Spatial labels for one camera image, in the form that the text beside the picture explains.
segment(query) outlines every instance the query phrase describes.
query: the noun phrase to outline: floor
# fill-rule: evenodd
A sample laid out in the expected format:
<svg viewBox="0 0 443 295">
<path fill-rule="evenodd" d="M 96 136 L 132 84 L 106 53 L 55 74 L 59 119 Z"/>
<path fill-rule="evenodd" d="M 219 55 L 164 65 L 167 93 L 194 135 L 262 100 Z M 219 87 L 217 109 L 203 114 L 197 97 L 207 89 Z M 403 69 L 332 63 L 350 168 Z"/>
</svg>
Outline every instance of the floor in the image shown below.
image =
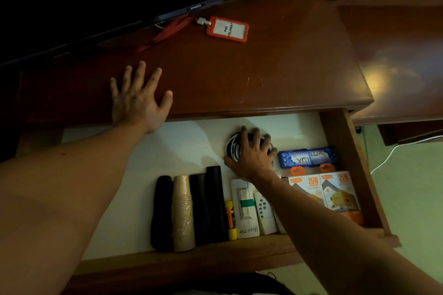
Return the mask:
<svg viewBox="0 0 443 295">
<path fill-rule="evenodd" d="M 381 163 L 392 147 L 383 144 L 377 126 L 359 135 L 369 167 Z M 443 142 L 398 147 L 374 172 L 374 182 L 393 234 L 403 247 L 396 250 L 437 281 L 443 282 Z M 306 264 L 272 272 L 297 295 L 327 294 Z"/>
</svg>

